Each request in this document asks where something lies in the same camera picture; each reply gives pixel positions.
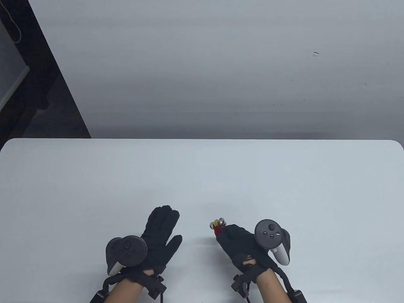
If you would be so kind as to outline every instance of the vr controller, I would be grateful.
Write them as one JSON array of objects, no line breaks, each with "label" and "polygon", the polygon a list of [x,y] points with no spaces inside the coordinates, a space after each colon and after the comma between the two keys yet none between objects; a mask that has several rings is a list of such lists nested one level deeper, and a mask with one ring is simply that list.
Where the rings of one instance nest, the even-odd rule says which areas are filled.
[{"label": "vr controller", "polygon": [[[226,221],[219,218],[210,223],[210,228],[217,236],[222,233],[222,228],[226,225]],[[255,226],[254,237],[261,247],[268,249],[268,254],[273,253],[279,264],[289,265],[290,235],[286,229],[281,228],[274,220],[264,219]]]},{"label": "vr controller", "polygon": [[138,236],[114,238],[105,249],[107,274],[114,276],[124,267],[139,265],[147,255],[146,242]]}]

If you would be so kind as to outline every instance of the black glove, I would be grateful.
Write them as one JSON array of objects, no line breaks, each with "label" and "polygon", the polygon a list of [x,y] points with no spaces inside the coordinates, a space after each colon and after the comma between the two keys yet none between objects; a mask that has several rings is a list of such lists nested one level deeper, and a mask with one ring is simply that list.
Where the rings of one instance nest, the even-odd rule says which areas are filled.
[{"label": "black glove", "polygon": [[182,242],[182,236],[177,235],[167,244],[178,218],[179,212],[172,210],[168,205],[156,207],[152,211],[141,236],[147,245],[147,256],[137,266],[122,268],[121,274],[124,277],[137,282],[139,275],[145,269],[153,269],[155,277],[165,270],[167,263]]},{"label": "black glove", "polygon": [[268,250],[262,248],[249,231],[235,224],[224,227],[222,231],[223,233],[217,235],[216,240],[241,272],[244,273],[251,267],[251,265],[243,265],[243,262],[249,259],[256,259],[262,272],[268,268],[278,267],[268,256]]}]

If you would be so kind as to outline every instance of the red object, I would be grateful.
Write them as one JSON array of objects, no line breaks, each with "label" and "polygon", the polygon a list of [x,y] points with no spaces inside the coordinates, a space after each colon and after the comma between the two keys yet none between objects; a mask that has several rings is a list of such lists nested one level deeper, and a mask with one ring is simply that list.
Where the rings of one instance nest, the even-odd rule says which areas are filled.
[{"label": "red object", "polygon": [[215,232],[215,236],[221,235],[223,233],[223,230],[220,226],[215,226],[213,231]]}]

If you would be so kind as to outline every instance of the skin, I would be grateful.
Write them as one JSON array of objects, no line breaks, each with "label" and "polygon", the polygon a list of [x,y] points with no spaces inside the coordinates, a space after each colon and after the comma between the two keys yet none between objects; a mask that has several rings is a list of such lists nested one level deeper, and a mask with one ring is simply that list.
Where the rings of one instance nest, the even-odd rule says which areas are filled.
[{"label": "skin", "polygon": [[[256,264],[255,259],[244,264]],[[264,303],[292,303],[272,269],[267,269],[257,277],[257,286]]]},{"label": "skin", "polygon": [[[151,276],[154,274],[152,269],[145,270],[145,274]],[[124,279],[115,285],[111,291],[105,303],[135,303],[142,292],[143,286],[132,282],[128,279]]]}]

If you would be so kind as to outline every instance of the white panel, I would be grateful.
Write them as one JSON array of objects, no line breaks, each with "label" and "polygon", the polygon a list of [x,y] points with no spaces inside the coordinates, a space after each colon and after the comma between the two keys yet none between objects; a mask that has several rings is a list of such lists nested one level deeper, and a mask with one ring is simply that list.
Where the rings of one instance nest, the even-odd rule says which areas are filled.
[{"label": "white panel", "polygon": [[404,141],[401,0],[30,2],[94,137]]},{"label": "white panel", "polygon": [[29,72],[29,67],[17,51],[0,21],[0,110],[13,95]]}]

